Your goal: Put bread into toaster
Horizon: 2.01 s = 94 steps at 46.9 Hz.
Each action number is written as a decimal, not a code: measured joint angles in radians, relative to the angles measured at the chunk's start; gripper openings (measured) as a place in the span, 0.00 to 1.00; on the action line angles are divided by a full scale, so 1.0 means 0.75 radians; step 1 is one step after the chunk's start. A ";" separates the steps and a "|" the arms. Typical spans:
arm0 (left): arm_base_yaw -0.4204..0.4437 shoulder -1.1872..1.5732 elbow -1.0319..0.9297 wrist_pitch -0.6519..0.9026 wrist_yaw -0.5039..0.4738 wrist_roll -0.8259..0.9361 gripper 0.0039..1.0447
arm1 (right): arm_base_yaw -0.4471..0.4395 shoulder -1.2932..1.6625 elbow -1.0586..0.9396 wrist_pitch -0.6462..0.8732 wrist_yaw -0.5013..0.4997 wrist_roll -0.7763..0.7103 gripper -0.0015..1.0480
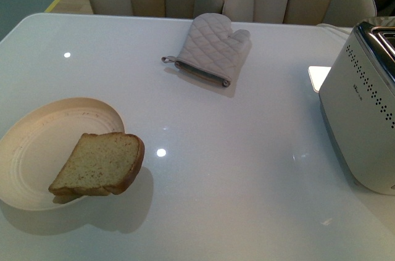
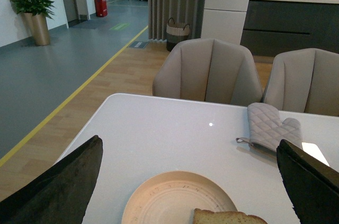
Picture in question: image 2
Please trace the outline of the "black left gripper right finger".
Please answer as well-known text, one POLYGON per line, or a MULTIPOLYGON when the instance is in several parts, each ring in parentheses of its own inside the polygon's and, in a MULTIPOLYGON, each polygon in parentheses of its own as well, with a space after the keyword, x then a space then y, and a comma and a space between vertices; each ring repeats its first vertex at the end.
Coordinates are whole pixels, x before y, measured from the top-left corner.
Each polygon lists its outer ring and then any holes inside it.
POLYGON ((300 223, 338 223, 338 172, 285 139, 276 158, 300 223))

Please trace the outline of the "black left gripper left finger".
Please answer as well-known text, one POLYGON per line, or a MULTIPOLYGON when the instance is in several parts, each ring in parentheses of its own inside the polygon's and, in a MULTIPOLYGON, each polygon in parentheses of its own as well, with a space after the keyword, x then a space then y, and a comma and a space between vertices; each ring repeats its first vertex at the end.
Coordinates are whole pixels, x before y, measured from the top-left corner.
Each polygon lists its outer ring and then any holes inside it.
POLYGON ((102 139, 91 137, 1 201, 1 223, 82 223, 102 156, 102 139))

